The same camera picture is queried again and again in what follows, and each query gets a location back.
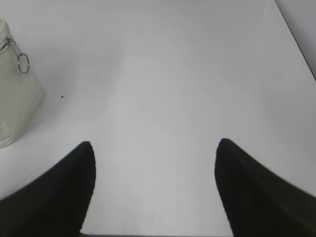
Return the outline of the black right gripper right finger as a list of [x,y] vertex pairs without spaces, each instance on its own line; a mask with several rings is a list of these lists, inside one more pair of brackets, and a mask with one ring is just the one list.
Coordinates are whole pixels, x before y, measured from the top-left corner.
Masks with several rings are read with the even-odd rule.
[[314,237],[316,198],[282,179],[232,140],[221,139],[214,176],[235,237]]

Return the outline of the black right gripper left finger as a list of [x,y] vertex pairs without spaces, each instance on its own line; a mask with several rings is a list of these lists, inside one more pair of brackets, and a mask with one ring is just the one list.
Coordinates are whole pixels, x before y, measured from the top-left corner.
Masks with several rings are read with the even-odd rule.
[[84,141],[40,177],[0,201],[2,237],[78,237],[95,188],[96,161]]

